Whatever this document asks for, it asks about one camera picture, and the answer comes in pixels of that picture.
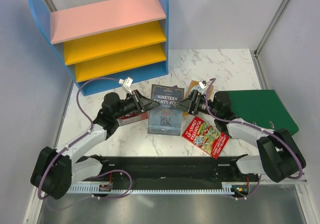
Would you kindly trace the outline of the Hamlet picture book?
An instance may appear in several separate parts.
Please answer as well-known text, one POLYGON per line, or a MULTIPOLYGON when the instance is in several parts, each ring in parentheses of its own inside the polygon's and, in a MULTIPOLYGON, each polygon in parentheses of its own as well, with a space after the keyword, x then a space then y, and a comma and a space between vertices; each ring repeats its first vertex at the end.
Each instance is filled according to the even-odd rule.
POLYGON ((121 127, 121 126, 129 125, 132 123, 136 123, 139 121, 143 121, 148 118, 149 118, 148 112, 144 112, 141 114, 133 112, 133 113, 130 113, 130 114, 127 114, 125 116, 120 117, 117 121, 119 123, 119 126, 121 127))

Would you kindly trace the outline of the Nineteen Eighty-Four blue book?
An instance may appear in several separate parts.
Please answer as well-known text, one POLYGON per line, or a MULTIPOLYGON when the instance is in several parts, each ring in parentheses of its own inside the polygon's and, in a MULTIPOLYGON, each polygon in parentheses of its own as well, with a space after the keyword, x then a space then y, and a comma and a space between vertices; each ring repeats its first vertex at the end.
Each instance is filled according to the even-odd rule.
POLYGON ((149 111, 148 134, 180 136, 183 112, 172 108, 183 100, 184 89, 159 84, 151 86, 151 99, 160 106, 149 111))

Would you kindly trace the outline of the Othello tan picture book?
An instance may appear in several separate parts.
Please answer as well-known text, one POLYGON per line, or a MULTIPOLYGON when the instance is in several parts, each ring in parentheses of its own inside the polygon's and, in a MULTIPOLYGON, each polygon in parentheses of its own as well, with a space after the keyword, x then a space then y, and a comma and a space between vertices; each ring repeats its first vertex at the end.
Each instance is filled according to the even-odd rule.
MULTIPOLYGON (((214 86, 211 86, 211 88, 209 89, 209 95, 208 95, 209 98, 210 98, 211 95, 213 94, 213 87, 214 87, 214 86)), ((184 96, 184 99, 188 98, 188 96, 191 94, 191 92, 192 92, 193 90, 197 90, 198 92, 202 93, 203 88, 202 88, 202 86, 199 84, 199 81, 192 80, 192 81, 190 82, 190 85, 189 85, 189 87, 188 87, 188 89, 187 89, 187 91, 186 91, 186 94, 185 94, 185 96, 184 96)), ((183 117, 186 117, 186 116, 188 116, 188 115, 189 115, 189 114, 186 113, 186 112, 183 112, 183 114, 182 114, 183 117)))

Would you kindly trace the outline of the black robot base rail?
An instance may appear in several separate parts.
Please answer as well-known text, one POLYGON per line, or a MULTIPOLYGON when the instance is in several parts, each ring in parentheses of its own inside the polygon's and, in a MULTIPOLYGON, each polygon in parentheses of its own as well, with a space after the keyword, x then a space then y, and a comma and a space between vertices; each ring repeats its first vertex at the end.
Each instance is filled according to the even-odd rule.
POLYGON ((92 158, 102 163, 101 173, 123 170, 125 174, 113 173, 96 178, 111 181, 123 188, 219 188, 223 182, 257 182, 256 174, 242 174, 236 170, 234 157, 178 156, 100 156, 92 158))

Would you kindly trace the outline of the green lever arch file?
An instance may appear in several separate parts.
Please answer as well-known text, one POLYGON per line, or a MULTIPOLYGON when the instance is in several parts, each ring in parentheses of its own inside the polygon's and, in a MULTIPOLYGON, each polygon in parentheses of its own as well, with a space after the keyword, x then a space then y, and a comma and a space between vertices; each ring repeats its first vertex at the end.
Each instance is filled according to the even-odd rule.
POLYGON ((291 135, 299 131, 277 93, 271 89, 218 91, 218 116, 225 120, 241 118, 266 129, 286 129, 291 135))

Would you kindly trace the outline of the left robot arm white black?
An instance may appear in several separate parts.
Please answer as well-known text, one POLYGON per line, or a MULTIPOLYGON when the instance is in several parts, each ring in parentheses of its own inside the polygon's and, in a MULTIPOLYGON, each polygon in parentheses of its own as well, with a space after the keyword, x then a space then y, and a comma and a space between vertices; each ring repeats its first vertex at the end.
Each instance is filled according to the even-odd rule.
POLYGON ((138 90, 128 93, 125 99, 120 99, 116 92, 106 94, 87 130, 62 147, 47 146, 40 151, 30 179, 38 189, 38 198, 45 199, 42 195, 45 193, 57 200, 73 184, 94 177, 99 181, 106 180, 110 175, 108 166, 94 157, 80 160, 81 157, 115 133, 119 118, 131 113, 143 114, 158 106, 159 102, 143 96, 138 90))

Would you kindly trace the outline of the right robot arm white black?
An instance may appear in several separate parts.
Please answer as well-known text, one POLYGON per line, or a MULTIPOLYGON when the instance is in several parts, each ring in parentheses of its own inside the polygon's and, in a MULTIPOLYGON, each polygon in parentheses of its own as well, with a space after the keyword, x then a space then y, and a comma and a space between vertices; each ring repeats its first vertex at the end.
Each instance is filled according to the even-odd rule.
POLYGON ((284 128, 265 129, 243 120, 233 110, 239 106, 240 99, 239 91, 218 91, 209 100, 205 94, 194 90, 172 108, 193 116, 198 113, 210 115, 221 133, 258 148, 258 156, 240 156, 229 168, 233 180, 240 181, 247 174, 267 175, 275 183, 286 178, 300 179, 306 161, 290 132, 284 128))

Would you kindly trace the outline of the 13-Storey Treehouse red book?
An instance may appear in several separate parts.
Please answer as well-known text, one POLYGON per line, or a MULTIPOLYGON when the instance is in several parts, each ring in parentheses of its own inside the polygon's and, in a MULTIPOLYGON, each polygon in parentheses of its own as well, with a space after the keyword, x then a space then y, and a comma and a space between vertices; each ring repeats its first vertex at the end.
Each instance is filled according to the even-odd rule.
POLYGON ((184 139, 217 159, 230 137, 203 119, 195 116, 181 135, 184 139))

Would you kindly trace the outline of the aluminium frame post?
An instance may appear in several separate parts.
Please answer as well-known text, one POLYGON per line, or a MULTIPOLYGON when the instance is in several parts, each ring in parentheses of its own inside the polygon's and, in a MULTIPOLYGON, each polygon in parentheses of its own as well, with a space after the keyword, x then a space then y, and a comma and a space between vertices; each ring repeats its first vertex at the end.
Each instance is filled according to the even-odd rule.
POLYGON ((261 53, 262 49, 264 48, 267 40, 269 39, 271 33, 273 32, 274 28, 276 27, 277 23, 279 22, 281 16, 285 12, 286 8, 288 7, 291 0, 281 0, 275 14, 273 15, 269 25, 267 26, 261 40, 259 41, 255 50, 251 51, 254 58, 257 58, 261 53))

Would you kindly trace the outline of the colourful blue wooden bookshelf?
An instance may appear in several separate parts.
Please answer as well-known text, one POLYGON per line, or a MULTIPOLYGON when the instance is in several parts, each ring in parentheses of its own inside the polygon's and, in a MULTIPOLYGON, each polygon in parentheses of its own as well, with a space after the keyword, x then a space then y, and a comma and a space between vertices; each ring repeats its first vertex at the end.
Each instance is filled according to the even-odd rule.
POLYGON ((28 0, 33 20, 84 96, 169 73, 169 0, 106 0, 49 11, 28 0))

